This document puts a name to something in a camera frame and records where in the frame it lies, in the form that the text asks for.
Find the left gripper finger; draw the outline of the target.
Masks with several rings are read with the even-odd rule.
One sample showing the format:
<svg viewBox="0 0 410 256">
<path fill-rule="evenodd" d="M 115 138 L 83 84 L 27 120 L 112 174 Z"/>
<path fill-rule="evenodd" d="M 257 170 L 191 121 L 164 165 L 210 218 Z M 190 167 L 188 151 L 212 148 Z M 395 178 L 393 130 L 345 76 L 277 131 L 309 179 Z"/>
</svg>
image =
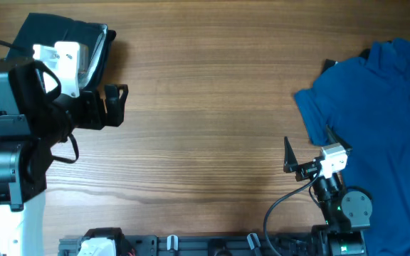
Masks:
<svg viewBox="0 0 410 256">
<path fill-rule="evenodd" d="M 124 121 L 124 103 L 119 99 L 106 99 L 106 119 L 105 125 L 119 127 Z"/>
<path fill-rule="evenodd" d="M 105 86 L 105 102 L 108 107 L 124 107 L 127 96 L 128 86 L 125 84 L 109 84 Z"/>
</svg>

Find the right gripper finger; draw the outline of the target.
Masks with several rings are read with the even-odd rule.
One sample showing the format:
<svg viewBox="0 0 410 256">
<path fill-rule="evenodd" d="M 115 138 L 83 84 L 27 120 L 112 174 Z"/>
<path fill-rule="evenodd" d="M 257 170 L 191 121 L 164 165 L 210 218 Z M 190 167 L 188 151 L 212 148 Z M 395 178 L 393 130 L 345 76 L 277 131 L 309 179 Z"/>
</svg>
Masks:
<svg viewBox="0 0 410 256">
<path fill-rule="evenodd" d="M 330 144 L 340 144 L 343 146 L 347 154 L 352 151 L 352 146 L 344 139 L 339 137 L 328 125 L 325 127 L 325 130 L 327 132 L 327 138 Z"/>
<path fill-rule="evenodd" d="M 287 137 L 284 137 L 285 156 L 283 171 L 285 173 L 293 173 L 298 171 L 298 161 L 293 152 L 293 148 Z"/>
</svg>

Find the black shorts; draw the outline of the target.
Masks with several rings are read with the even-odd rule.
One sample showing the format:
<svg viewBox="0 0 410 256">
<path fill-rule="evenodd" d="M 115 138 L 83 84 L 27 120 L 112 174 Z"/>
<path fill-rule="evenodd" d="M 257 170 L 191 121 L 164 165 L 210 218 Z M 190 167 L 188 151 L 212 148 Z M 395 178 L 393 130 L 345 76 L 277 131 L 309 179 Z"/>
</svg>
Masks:
<svg viewBox="0 0 410 256">
<path fill-rule="evenodd" d="M 13 44 L 23 48 L 10 50 L 8 60 L 18 57 L 34 57 L 37 45 L 65 51 L 67 45 L 87 51 L 87 70 L 78 76 L 78 86 L 85 90 L 98 88 L 107 65 L 116 31 L 104 23 L 89 23 L 53 14 L 30 13 L 17 33 Z"/>
</svg>

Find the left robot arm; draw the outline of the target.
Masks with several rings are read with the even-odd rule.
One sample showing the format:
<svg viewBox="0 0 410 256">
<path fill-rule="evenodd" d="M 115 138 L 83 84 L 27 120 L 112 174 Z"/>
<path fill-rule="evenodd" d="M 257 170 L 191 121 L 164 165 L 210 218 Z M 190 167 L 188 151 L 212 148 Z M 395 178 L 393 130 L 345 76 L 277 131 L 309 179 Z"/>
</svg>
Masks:
<svg viewBox="0 0 410 256">
<path fill-rule="evenodd" d="M 61 85 L 46 92 L 32 58 L 0 59 L 0 255 L 42 255 L 46 172 L 52 147 L 74 142 L 76 128 L 117 127 L 124 119 L 126 85 L 106 85 L 78 97 Z"/>
</svg>

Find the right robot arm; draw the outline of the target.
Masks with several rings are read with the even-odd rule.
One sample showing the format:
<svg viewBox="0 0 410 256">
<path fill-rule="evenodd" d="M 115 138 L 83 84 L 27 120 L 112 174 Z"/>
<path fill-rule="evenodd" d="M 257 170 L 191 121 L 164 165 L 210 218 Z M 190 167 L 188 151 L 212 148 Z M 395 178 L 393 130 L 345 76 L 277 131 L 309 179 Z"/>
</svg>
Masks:
<svg viewBox="0 0 410 256">
<path fill-rule="evenodd" d="M 299 164 L 288 138 L 284 138 L 283 170 L 297 181 L 309 181 L 325 220 L 306 235 L 308 255 L 368 255 L 363 231 L 370 228 L 371 194 L 359 187 L 346 187 L 339 173 L 347 167 L 352 147 L 329 127 L 329 144 L 312 161 Z"/>
</svg>

